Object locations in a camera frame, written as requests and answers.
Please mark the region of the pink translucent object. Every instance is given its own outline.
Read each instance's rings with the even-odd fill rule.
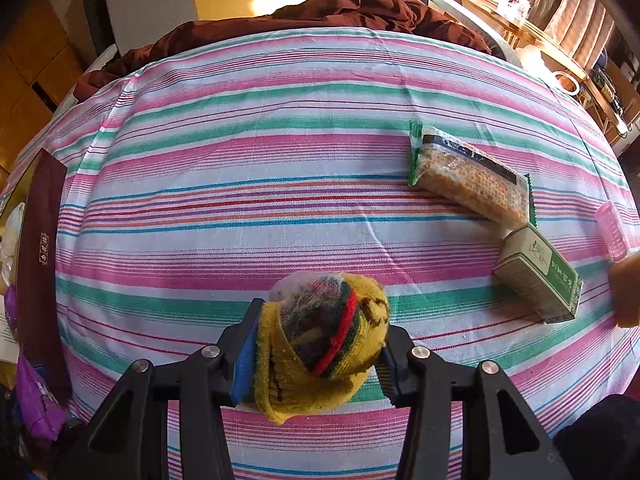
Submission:
[[[600,233],[609,250],[609,257],[614,262],[624,260],[631,252],[631,246],[622,227],[622,219],[616,205],[607,200],[593,215],[600,228]]]

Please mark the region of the bed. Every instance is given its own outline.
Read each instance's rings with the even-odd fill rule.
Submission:
[[[539,230],[585,281],[577,319],[542,323],[492,277],[494,225],[406,185],[412,120],[530,174]],[[132,361],[184,359],[298,269],[378,280],[392,323],[447,360],[499,363],[550,434],[622,392],[640,364],[640,330],[612,318],[593,221],[613,200],[640,248],[622,170],[576,102],[499,59],[363,28],[254,34],[101,89],[34,139],[5,191],[40,147],[68,167],[56,292],[82,418]],[[281,427],[250,406],[224,410],[236,478],[392,478],[408,413],[373,374],[335,412]]]

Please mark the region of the crumpled blanket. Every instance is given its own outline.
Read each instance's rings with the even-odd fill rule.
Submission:
[[[80,102],[85,101],[111,81],[147,63],[192,48],[258,32],[307,27],[366,27],[404,32],[491,54],[482,36],[448,20],[420,0],[307,0],[267,16],[183,23],[154,44],[129,50],[103,69],[84,74],[76,84],[74,96]]]

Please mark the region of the paper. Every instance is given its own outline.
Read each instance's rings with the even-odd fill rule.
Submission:
[[[20,347],[11,334],[4,315],[4,297],[0,296],[0,361],[17,364],[19,351]]]

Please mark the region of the black label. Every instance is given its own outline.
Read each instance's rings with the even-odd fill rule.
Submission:
[[[493,171],[495,174],[498,174],[503,178],[506,178],[509,182],[518,185],[518,177],[515,173],[507,170],[507,168],[501,166],[490,158],[486,158],[484,155],[480,155],[480,153],[473,152],[465,146],[460,146],[458,143],[453,142],[452,140],[444,139],[440,135],[422,136],[422,145],[425,146],[428,144],[439,144],[440,146],[445,146],[453,152],[459,153],[462,156],[466,156],[466,158],[470,158],[471,160],[476,161],[478,164],[482,164],[485,168]]]

